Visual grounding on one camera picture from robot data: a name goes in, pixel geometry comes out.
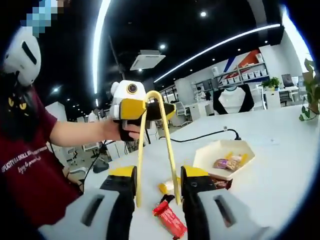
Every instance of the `yellow handle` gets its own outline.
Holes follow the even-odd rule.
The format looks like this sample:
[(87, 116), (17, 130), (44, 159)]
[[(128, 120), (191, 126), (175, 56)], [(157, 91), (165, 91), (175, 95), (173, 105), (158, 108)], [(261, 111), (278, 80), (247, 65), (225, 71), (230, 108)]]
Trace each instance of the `yellow handle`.
[[(176, 202), (176, 204), (180, 204), (181, 200), (180, 200), (178, 180), (177, 180), (177, 174), (176, 174), (176, 164), (175, 164), (174, 154), (173, 154), (171, 141), (170, 141), (170, 134), (169, 134), (168, 121), (167, 121), (164, 101), (163, 101), (162, 96), (161, 96), (161, 94), (159, 92), (157, 92), (157, 91), (149, 91), (146, 94), (145, 102), (148, 102), (148, 99), (152, 98), (152, 97), (157, 99), (158, 103), (159, 103), (160, 112), (161, 112), (161, 118), (162, 118), (162, 121), (163, 121), (163, 129), (164, 129), (164, 134), (165, 134), (165, 139), (166, 139), (166, 147), (168, 149), (170, 166), (171, 166), (175, 202)], [(146, 126), (147, 111), (148, 111), (148, 108), (142, 115), (141, 131), (140, 131), (140, 136), (139, 136), (138, 166), (137, 166), (137, 171), (136, 171), (136, 206), (138, 208), (141, 205), (141, 169), (142, 169), (142, 159), (143, 159), (143, 151), (144, 151), (144, 136), (145, 136), (145, 126)]]

